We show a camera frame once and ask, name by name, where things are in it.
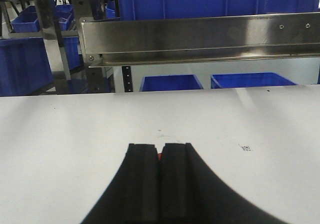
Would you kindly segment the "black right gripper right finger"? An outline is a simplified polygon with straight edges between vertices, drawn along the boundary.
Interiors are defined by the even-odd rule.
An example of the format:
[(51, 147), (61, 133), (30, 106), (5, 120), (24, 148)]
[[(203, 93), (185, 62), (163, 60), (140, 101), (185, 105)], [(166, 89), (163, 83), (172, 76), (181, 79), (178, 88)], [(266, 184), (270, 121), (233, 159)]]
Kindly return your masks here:
[(167, 143), (160, 159), (160, 223), (281, 224), (222, 181), (191, 143)]

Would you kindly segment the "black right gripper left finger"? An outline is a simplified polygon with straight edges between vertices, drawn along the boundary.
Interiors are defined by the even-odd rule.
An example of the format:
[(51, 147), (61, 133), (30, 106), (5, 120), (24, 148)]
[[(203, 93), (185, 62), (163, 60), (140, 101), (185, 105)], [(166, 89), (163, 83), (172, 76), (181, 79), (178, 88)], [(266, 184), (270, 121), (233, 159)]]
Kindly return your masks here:
[(84, 224), (155, 224), (159, 220), (159, 159), (153, 144), (129, 144), (125, 157)]

